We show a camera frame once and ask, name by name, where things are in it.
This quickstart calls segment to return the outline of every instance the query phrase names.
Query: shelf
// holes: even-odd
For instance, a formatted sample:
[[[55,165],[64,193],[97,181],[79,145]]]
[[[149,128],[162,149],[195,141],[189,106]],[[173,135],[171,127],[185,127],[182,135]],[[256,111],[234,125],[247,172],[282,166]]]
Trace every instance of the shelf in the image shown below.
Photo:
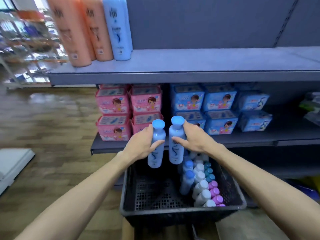
[[[241,132],[236,128],[230,135],[217,135],[212,138],[227,148],[320,145],[320,127],[302,118],[299,110],[283,106],[267,106],[264,110],[273,114],[273,120],[266,131]],[[119,152],[126,144],[127,141],[102,141],[98,133],[91,153]],[[167,137],[164,149],[168,148]]]
[[[144,49],[128,61],[64,64],[53,85],[320,81],[320,47]]]

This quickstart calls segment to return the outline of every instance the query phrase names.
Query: purple object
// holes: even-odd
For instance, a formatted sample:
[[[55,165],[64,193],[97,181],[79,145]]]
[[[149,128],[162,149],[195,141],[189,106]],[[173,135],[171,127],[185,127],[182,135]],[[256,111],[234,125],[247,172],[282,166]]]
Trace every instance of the purple object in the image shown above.
[[[217,188],[218,187],[218,183],[217,181],[211,181],[209,183],[209,190],[213,189],[213,188]]]
[[[213,188],[210,190],[211,198],[218,196],[220,194],[220,190],[218,188]]]
[[[217,195],[213,197],[212,200],[216,203],[216,205],[223,203],[223,197],[221,195]]]

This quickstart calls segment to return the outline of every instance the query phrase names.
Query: plastic crate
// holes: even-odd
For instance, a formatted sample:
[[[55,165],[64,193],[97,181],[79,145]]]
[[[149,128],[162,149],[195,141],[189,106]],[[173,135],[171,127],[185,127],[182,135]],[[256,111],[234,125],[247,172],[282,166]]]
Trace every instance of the plastic crate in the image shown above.
[[[124,176],[120,212],[133,227],[166,227],[178,224],[217,222],[245,209],[246,200],[238,183],[216,161],[210,158],[218,188],[226,207],[193,207],[191,193],[179,193],[177,165],[164,152],[162,165],[152,169],[147,159],[135,162]]]

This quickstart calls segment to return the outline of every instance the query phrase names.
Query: dark blue wall panel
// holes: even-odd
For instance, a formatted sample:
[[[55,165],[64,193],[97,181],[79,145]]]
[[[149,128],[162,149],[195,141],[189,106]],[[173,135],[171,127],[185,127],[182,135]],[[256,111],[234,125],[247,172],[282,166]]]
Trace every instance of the dark blue wall panel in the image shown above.
[[[277,46],[320,46],[320,0],[299,0]]]
[[[134,49],[273,47],[294,0],[127,0]]]

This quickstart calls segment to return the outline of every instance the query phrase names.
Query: person's right hand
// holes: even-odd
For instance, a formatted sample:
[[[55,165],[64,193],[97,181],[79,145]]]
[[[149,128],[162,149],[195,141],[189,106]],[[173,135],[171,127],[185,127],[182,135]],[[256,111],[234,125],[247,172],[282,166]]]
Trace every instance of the person's right hand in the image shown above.
[[[204,130],[197,125],[190,124],[185,120],[183,128],[186,133],[187,140],[175,136],[172,137],[172,140],[178,142],[190,151],[207,154],[213,146],[219,145],[211,136],[205,133]]]

